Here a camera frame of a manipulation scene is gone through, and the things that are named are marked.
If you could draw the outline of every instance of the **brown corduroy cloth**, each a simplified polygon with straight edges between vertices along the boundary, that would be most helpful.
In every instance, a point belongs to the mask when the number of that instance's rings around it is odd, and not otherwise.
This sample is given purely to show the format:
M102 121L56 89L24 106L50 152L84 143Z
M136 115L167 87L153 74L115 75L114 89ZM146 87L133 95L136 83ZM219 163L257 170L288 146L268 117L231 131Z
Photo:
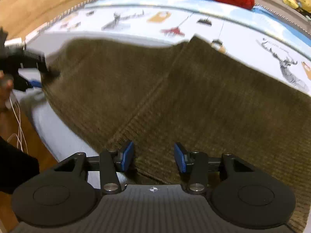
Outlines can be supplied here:
M146 48L74 40L43 79L62 120L97 151L135 142L138 171L179 183L173 144L210 156L230 151L293 188L291 226L302 232L311 204L311 99L217 52L188 44Z

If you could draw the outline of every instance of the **logo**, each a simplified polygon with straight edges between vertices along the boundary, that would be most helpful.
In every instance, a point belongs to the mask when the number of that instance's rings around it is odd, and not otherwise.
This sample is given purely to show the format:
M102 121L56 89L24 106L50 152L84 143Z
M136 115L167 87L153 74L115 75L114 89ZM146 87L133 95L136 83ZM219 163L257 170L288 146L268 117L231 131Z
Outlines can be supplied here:
M156 188L156 187L152 187L152 188L150 188L149 190L150 190L151 192L153 192L153 193L154 193L154 192L158 191L158 188Z

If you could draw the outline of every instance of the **wooden floor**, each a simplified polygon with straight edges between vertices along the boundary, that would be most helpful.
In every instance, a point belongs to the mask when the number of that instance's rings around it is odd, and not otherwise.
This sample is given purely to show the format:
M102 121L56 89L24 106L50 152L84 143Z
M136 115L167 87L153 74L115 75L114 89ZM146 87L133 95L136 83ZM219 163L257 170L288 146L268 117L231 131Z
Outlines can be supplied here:
M0 26L9 32L9 39L24 37L45 22L63 11L85 0L0 0ZM27 117L22 114L22 128L27 140L28 151L38 159L40 170L56 163L55 159L42 144ZM0 114L0 136L7 139L17 133L18 124L14 113ZM10 208L10 195L0 192L0 220L7 231L13 229L17 220Z
M57 161L43 145L24 113L21 113L21 124L27 142L28 154L38 159L40 172L56 164ZM7 140L11 134L17 133L17 131L18 122L13 111L0 113L0 136ZM17 140L12 139L10 143L16 146ZM10 201L11 196L9 194L0 192L0 220L7 231L17 225Z

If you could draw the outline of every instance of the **blue clip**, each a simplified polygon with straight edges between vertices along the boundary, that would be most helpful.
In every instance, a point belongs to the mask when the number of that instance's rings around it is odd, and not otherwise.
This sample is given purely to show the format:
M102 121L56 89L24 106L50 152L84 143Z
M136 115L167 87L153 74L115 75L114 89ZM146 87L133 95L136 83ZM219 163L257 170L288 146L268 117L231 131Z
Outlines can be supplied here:
M30 85L33 86L34 88L42 88L41 82L37 80L30 80L29 81Z
M134 143L133 141L127 146L123 152L121 168L123 172L126 172L134 156Z
M179 146L182 146L180 143L174 144L174 158L175 162L178 166L178 169L181 173L186 172L186 162L185 162L185 156Z

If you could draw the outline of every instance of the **person's arm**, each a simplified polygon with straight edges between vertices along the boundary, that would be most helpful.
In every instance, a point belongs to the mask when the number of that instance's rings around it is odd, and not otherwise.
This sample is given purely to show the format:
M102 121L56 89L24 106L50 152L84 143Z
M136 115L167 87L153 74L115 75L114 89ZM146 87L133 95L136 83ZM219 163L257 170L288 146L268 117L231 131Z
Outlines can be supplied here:
M12 110L5 102L10 99L13 81L3 81L4 73L0 71L0 120L10 120ZM21 150L0 137L0 191L11 194L20 184L39 174L39 163Z
M0 111L5 111L5 102L9 100L10 93L13 89L13 81L8 80L5 82L2 82L4 77L3 71L0 71Z

